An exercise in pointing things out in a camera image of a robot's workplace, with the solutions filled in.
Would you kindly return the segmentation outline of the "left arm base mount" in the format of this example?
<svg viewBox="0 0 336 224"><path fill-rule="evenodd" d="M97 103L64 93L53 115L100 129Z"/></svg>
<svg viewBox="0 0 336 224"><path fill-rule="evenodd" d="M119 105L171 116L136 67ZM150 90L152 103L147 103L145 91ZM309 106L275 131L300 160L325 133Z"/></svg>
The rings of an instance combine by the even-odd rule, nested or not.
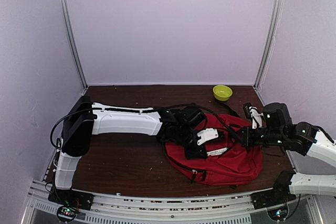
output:
<svg viewBox="0 0 336 224"><path fill-rule="evenodd" d="M74 221L80 217L82 210L90 210L93 202L93 194L75 190L52 190L48 200L59 204L56 217L64 223Z"/></svg>

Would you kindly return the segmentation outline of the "red backpack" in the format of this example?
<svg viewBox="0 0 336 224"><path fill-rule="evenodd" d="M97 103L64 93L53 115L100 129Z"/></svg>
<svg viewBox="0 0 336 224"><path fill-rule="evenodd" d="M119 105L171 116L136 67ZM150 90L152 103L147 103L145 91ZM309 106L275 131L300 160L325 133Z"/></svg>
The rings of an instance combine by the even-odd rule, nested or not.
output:
<svg viewBox="0 0 336 224"><path fill-rule="evenodd" d="M206 159L187 159L184 148L172 141L163 143L163 149L170 164L184 174L191 182L209 186L238 186L250 183L257 178L263 169L263 153L261 147L245 148L237 143L229 129L235 133L250 124L241 119L227 104L222 105L228 114L205 114L206 120L197 128L197 132L206 128L215 128L224 133L222 140L204 143L206 153L227 147L228 150L218 156L207 156Z"/></svg>

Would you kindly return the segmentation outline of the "aluminium frame post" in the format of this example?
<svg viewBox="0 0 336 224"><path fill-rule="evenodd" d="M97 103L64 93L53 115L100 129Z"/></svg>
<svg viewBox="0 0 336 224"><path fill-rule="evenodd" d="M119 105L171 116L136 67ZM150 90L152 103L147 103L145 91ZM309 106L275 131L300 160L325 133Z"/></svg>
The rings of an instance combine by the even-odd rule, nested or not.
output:
<svg viewBox="0 0 336 224"><path fill-rule="evenodd" d="M86 77L83 71L83 67L79 59L78 49L77 49L77 45L75 41L74 32L72 29L71 20L70 20L70 12L68 8L67 0L60 0L60 6L62 9L62 16L63 16L63 20L65 24L66 35L67 35L68 44L70 47L71 56L74 60L75 69L78 74L78 77L79 77L79 80L80 80L80 83L83 89L83 93L84 93L88 89L89 86L87 84Z"/></svg>
<svg viewBox="0 0 336 224"><path fill-rule="evenodd" d="M268 28L267 37L266 37L266 42L265 42L264 50L262 53L262 58L261 58L261 62L259 65L256 80L254 83L254 89L257 92L261 90L261 85L263 83L264 77L266 76L266 72L268 69L269 61L271 58L271 54L272 54L272 50L273 50L273 46L275 42L276 30L280 22L283 1L284 0L274 0L270 24Z"/></svg>

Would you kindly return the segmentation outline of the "left aluminium frame post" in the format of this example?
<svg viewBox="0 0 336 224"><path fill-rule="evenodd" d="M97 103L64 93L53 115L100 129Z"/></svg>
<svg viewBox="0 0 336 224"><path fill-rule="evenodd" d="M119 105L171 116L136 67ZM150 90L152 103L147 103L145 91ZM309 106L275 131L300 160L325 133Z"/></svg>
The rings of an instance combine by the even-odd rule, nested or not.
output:
<svg viewBox="0 0 336 224"><path fill-rule="evenodd" d="M75 69L78 74L78 77L79 77L79 80L80 80L80 83L83 89L83 93L84 93L88 89L89 86L87 84L86 77L83 71L83 67L79 59L78 49L77 49L77 45L75 41L74 32L72 29L71 20L70 20L70 12L68 8L67 0L60 0L60 6L62 9L62 16L63 16L63 20L65 24L66 35L67 35L68 44L70 47L71 56L74 60Z"/></svg>

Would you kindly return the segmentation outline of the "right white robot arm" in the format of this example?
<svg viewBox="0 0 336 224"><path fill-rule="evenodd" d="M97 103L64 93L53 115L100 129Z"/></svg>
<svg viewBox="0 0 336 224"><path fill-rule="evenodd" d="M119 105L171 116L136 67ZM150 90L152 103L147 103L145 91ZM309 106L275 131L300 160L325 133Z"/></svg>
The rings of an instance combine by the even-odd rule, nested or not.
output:
<svg viewBox="0 0 336 224"><path fill-rule="evenodd" d="M335 166L335 140L320 126L308 122L294 124L286 104L270 103L258 112L246 103L243 110L252 122L235 136L243 147L277 146ZM269 199L279 204L289 195L300 194L335 196L335 176L281 172L269 192Z"/></svg>

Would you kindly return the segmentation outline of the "front aluminium rail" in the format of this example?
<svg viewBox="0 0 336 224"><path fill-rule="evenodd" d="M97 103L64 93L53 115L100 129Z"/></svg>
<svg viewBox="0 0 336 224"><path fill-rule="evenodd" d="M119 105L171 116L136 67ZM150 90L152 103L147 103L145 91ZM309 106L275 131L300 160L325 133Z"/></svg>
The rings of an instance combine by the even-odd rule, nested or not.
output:
<svg viewBox="0 0 336 224"><path fill-rule="evenodd" d="M48 200L50 190L44 182L32 182L21 223L64 223L56 217L59 204ZM90 194L91 209L67 223L316 223L306 196L288 200L288 217L276 222L266 208L254 209L251 193L182 198Z"/></svg>

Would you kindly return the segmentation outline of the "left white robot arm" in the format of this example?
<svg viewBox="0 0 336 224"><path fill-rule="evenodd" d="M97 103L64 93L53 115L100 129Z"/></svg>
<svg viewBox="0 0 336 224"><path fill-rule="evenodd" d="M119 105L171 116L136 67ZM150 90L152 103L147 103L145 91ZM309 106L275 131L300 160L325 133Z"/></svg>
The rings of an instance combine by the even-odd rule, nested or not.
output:
<svg viewBox="0 0 336 224"><path fill-rule="evenodd" d="M206 119L194 104L154 108L123 108L80 98L70 112L55 123L62 124L60 138L52 145L60 154L54 176L55 196L64 205L76 197L71 190L79 160L88 153L92 135L130 133L157 136L184 147L188 158L206 158L196 128Z"/></svg>

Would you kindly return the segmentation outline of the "lime green bowl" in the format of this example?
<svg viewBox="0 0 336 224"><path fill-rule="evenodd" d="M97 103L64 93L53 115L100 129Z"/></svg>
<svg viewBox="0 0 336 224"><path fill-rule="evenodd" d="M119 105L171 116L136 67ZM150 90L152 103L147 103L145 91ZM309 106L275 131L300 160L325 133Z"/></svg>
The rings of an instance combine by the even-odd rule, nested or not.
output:
<svg viewBox="0 0 336 224"><path fill-rule="evenodd" d="M230 87L224 85L217 85L213 87L213 96L218 101L228 101L233 95Z"/></svg>

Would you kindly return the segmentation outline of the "right aluminium frame post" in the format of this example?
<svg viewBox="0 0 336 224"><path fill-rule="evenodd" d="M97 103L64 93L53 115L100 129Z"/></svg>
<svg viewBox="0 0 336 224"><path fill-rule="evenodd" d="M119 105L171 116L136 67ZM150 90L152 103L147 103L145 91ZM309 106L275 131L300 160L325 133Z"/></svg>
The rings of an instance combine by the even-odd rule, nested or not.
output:
<svg viewBox="0 0 336 224"><path fill-rule="evenodd" d="M272 54L272 50L273 50L273 46L275 42L276 30L280 22L283 1L284 0L274 0L270 24L268 28L267 37L266 37L266 42L265 42L264 50L262 53L262 58L261 58L261 62L259 65L256 80L254 83L254 89L257 92L261 90L261 85L263 83L264 77L266 76L266 72L268 69L269 61L271 58L271 54Z"/></svg>

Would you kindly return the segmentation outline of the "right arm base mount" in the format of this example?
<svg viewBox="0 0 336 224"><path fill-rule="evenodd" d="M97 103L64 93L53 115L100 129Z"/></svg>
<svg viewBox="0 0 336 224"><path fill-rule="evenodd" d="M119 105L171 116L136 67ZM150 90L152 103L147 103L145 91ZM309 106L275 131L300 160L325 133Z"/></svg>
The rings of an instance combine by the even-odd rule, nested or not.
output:
<svg viewBox="0 0 336 224"><path fill-rule="evenodd" d="M251 200L255 210L266 208L267 216L272 221L284 221L289 215L288 195L280 189L253 193Z"/></svg>

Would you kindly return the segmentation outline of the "teal capped white marker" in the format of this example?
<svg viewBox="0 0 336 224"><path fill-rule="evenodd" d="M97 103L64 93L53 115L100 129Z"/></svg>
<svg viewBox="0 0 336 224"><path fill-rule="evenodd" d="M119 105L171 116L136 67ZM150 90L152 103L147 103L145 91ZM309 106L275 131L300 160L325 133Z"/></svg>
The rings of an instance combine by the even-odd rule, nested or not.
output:
<svg viewBox="0 0 336 224"><path fill-rule="evenodd" d="M227 150L228 150L228 148L225 147L225 148L220 148L220 149L217 149L217 150L209 151L209 152L207 152L207 156L218 156L218 155L222 155L222 154L224 154Z"/></svg>

